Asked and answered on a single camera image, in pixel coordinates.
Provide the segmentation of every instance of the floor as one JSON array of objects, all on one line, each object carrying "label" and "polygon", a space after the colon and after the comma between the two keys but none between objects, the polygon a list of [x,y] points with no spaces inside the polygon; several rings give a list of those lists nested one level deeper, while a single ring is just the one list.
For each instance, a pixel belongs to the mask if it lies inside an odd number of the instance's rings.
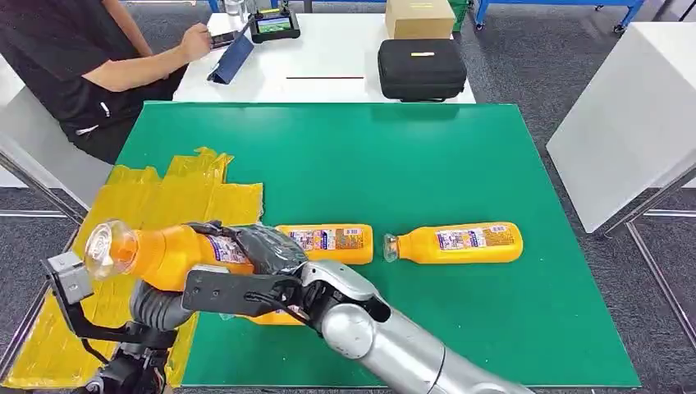
[{"label": "floor", "polygon": [[[658,4],[648,2],[637,21],[650,21]],[[190,4],[131,3],[129,9],[153,48],[178,43],[183,31],[205,22],[209,10]],[[301,9],[301,4],[293,4]],[[317,3],[315,12],[383,12],[382,4]],[[457,36],[480,103],[518,103],[594,278],[625,343],[643,388],[635,393],[696,391],[696,352],[680,330],[638,249],[625,232],[612,239],[584,234],[544,145],[618,40],[611,28],[620,7],[490,6],[486,27],[472,28],[472,16]],[[0,190],[0,209],[42,208],[25,190]],[[685,190],[662,208],[696,208],[696,191]],[[696,316],[696,247],[689,219],[643,218],[643,234],[685,308]],[[0,352],[4,351],[43,273],[37,259],[60,252],[74,227],[65,220],[0,218]],[[298,392],[299,390],[278,390]],[[314,393],[317,390],[301,390]],[[182,389],[181,392],[222,392]],[[236,392],[268,392],[239,390]],[[610,393],[613,389],[555,389],[553,393]]]}]

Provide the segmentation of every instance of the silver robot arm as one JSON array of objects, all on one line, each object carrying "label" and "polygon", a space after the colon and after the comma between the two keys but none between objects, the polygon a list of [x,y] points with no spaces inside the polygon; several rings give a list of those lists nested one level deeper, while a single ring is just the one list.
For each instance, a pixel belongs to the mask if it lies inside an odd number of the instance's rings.
[{"label": "silver robot arm", "polygon": [[344,264],[308,262],[301,280],[305,289],[323,288],[309,310],[326,343],[401,394],[532,393],[458,355],[392,308],[370,281]]}]

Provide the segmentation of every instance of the blue cart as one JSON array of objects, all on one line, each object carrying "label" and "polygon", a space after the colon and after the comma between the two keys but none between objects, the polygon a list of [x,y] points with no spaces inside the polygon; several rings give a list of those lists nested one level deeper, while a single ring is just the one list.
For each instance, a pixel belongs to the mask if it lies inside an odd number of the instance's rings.
[{"label": "blue cart", "polygon": [[602,0],[602,5],[597,5],[597,0],[478,0],[478,11],[474,18],[476,30],[483,28],[483,16],[486,15],[488,4],[542,4],[549,6],[596,6],[599,11],[604,6],[626,6],[629,11],[621,22],[614,26],[614,33],[621,33],[638,13],[645,0]]}]

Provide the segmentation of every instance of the metal frame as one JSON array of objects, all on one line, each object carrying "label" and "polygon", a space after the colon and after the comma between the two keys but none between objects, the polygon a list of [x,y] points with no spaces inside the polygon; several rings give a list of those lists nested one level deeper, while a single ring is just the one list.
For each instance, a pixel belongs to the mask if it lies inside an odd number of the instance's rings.
[{"label": "metal frame", "polygon": [[[78,213],[70,205],[66,204],[65,201],[56,196],[46,185],[31,175],[31,173],[26,171],[12,158],[7,156],[2,150],[0,150],[0,165],[5,167],[5,169],[7,169],[17,179],[24,182],[24,184],[30,189],[37,191],[51,204],[58,208],[58,211],[0,211],[0,216],[15,218],[69,218],[78,226],[82,224],[82,221],[85,218],[81,213]],[[75,239],[76,235],[77,229],[73,231],[70,239],[68,239],[65,246],[63,246],[62,252],[70,249],[72,241]],[[15,331],[15,334],[7,346],[7,349],[2,354],[2,357],[0,357],[0,382],[3,381],[7,376],[7,372],[9,372],[17,353],[19,353],[22,344],[34,325],[34,321],[39,316],[39,311],[41,310],[41,305],[44,304],[44,297],[47,290],[48,280],[44,280],[41,288],[39,289],[39,293],[36,295],[34,301],[29,307],[29,311],[27,311],[25,317],[20,322],[20,326]]]},{"label": "metal frame", "polygon": [[83,220],[85,220],[85,217],[81,213],[78,213],[70,205],[66,204],[65,201],[55,195],[46,185],[41,183],[41,181],[39,181],[35,176],[26,171],[19,163],[12,160],[12,158],[7,156],[2,150],[0,150],[0,166],[5,167],[6,170],[22,181],[30,189],[38,191],[39,194],[45,197],[49,203],[55,205],[56,208],[58,208],[58,210],[66,216],[66,218],[69,218],[78,226],[82,224]]},{"label": "metal frame", "polygon": [[694,0],[693,2],[691,2],[691,4],[689,5],[689,7],[686,9],[686,11],[684,11],[684,13],[681,14],[681,16],[680,16],[680,18],[679,18],[679,22],[683,22],[684,19],[686,19],[686,17],[689,16],[689,13],[691,12],[691,10],[694,9],[694,6],[696,6],[696,0]]},{"label": "metal frame", "polygon": [[612,238],[618,231],[623,229],[623,226],[628,230],[631,238],[635,242],[636,246],[640,250],[640,254],[643,256],[645,263],[650,268],[652,277],[655,278],[657,285],[660,287],[660,291],[665,296],[667,304],[669,304],[670,309],[675,314],[679,324],[684,331],[684,334],[689,339],[689,343],[696,350],[696,330],[694,330],[694,325],[689,321],[689,316],[682,308],[681,303],[676,298],[674,291],[670,287],[670,283],[665,278],[660,266],[657,261],[650,253],[648,246],[645,245],[643,237],[640,236],[638,228],[634,225],[634,221],[642,216],[649,217],[664,217],[664,218],[696,218],[696,211],[687,210],[677,210],[677,209],[653,209],[656,205],[660,204],[667,197],[673,195],[676,191],[681,189],[682,186],[689,183],[696,177],[696,163],[691,167],[687,168],[684,172],[679,174],[677,178],[672,180],[666,186],[662,187],[654,195],[651,195],[638,207],[631,210],[624,217],[619,219],[613,226],[609,227],[607,231],[604,232],[604,236],[607,238]]}]

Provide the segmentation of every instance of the black t-shirt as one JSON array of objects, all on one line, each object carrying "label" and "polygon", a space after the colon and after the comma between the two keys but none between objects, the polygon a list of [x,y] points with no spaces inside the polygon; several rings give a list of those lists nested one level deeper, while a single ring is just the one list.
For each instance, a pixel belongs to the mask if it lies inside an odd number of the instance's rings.
[{"label": "black t-shirt", "polygon": [[0,53],[66,133],[142,108],[141,88],[113,93],[82,77],[139,56],[101,0],[0,0]]}]

